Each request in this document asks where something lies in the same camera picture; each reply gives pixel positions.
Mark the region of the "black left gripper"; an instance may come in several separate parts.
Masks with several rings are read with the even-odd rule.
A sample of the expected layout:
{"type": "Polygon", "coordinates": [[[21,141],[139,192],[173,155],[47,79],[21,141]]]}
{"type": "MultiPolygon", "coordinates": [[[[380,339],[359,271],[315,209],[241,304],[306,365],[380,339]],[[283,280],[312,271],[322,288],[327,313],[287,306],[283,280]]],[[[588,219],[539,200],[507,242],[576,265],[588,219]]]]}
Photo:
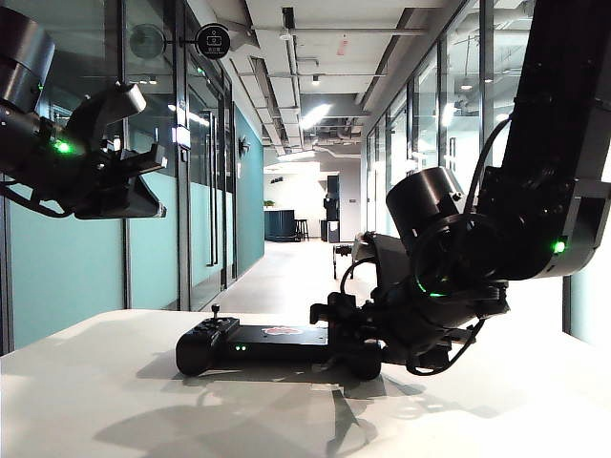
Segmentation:
{"type": "Polygon", "coordinates": [[[142,177],[165,168],[167,157],[152,144],[146,153],[122,150],[98,157],[62,190],[56,201],[78,219],[164,218],[166,207],[142,177]]]}

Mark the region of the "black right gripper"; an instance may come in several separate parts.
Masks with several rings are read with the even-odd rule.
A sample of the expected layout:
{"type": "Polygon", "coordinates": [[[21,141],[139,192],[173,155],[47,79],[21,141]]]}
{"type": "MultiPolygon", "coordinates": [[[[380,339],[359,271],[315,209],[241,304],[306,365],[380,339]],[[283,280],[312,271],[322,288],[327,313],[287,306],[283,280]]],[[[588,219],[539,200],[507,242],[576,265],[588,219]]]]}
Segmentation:
{"type": "Polygon", "coordinates": [[[356,297],[331,292],[314,303],[309,323],[327,322],[331,356],[355,364],[357,373],[378,373],[383,363],[409,373],[448,370],[476,342],[487,319],[509,310],[506,281],[451,293],[426,293],[402,281],[358,309],[356,297]]]}

